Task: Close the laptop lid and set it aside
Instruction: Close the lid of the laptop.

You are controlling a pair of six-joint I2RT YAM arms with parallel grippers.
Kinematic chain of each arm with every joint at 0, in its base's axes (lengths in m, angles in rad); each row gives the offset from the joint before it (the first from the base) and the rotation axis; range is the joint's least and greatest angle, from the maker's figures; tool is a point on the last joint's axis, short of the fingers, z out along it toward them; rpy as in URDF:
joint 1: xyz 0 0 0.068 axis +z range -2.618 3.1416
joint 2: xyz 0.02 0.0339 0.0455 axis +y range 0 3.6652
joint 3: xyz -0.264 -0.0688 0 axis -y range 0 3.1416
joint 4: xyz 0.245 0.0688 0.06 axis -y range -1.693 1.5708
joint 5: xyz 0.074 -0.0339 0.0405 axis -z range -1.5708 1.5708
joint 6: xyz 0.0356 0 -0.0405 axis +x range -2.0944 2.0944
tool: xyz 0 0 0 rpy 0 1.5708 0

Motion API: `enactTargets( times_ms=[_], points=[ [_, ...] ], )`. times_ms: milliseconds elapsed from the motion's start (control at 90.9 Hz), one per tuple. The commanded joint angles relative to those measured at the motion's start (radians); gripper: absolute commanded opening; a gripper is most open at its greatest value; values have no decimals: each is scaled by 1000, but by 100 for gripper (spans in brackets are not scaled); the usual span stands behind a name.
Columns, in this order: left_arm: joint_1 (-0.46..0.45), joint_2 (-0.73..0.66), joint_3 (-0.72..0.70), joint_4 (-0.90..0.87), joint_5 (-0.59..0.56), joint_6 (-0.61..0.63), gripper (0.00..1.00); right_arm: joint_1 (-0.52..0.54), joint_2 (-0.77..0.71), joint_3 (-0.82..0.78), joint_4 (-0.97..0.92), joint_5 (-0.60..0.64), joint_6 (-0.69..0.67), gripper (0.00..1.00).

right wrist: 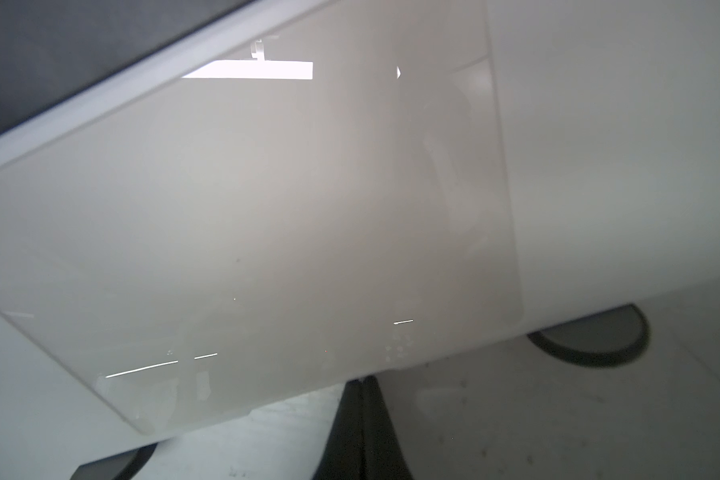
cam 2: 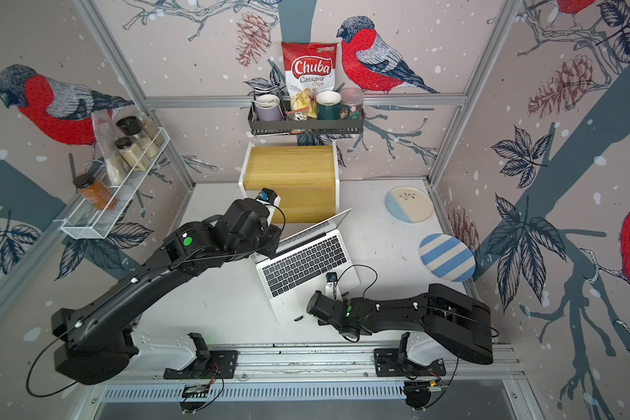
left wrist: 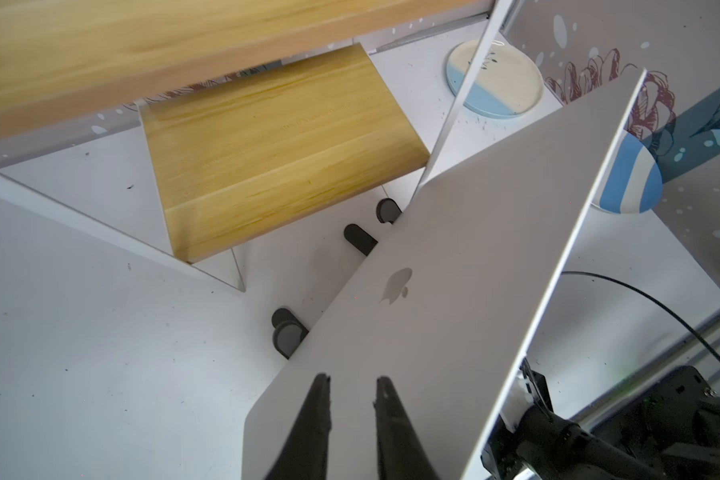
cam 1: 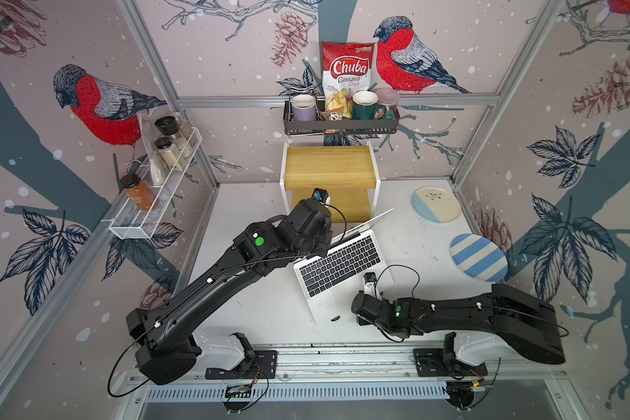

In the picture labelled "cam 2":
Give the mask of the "silver laptop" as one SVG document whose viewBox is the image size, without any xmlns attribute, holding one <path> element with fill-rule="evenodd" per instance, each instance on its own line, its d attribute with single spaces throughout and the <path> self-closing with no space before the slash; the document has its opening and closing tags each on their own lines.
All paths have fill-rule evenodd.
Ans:
<svg viewBox="0 0 630 420">
<path fill-rule="evenodd" d="M 329 273 L 337 277 L 337 297 L 361 285 L 339 227 L 349 213 L 344 210 L 281 240 L 275 257 L 255 263 L 278 324 L 305 315 L 313 293 L 327 288 Z"/>
</svg>

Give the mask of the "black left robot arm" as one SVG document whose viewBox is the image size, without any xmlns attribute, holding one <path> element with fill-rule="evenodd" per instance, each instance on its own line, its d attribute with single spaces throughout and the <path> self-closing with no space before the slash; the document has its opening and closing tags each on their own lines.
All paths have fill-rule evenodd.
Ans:
<svg viewBox="0 0 630 420">
<path fill-rule="evenodd" d="M 208 269 L 254 253 L 274 257 L 283 232 L 271 222 L 279 208 L 276 198 L 262 192 L 233 201 L 223 215 L 183 224 L 135 273 L 101 297 L 54 313 L 52 331 L 62 342 L 54 351 L 55 371 L 84 385 L 119 375 L 139 353 L 133 322 L 159 299 Z"/>
</svg>

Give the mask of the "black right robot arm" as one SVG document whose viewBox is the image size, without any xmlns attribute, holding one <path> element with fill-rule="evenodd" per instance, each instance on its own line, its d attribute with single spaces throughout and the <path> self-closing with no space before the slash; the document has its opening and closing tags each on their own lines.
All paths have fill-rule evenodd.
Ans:
<svg viewBox="0 0 630 420">
<path fill-rule="evenodd" d="M 315 292 L 306 312 L 351 341 L 385 331 L 423 332 L 461 360 L 494 362 L 489 306 L 439 283 L 415 297 L 385 301 L 337 301 Z"/>
</svg>

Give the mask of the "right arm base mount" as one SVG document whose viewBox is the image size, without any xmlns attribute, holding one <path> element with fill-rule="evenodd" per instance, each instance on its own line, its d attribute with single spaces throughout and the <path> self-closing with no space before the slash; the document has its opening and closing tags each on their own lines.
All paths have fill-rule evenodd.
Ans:
<svg viewBox="0 0 630 420">
<path fill-rule="evenodd" d="M 378 377 L 443 377 L 450 353 L 424 332 L 406 332 L 397 348 L 376 348 L 374 365 Z"/>
</svg>

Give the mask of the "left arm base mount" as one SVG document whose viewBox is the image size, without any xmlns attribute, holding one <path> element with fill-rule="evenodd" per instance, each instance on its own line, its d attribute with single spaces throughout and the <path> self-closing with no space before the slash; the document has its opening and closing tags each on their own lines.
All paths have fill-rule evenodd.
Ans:
<svg viewBox="0 0 630 420">
<path fill-rule="evenodd" d="M 210 350 L 201 334 L 188 334 L 195 346 L 195 358 L 183 369 L 165 369 L 165 380 L 233 379 L 239 351 Z"/>
</svg>

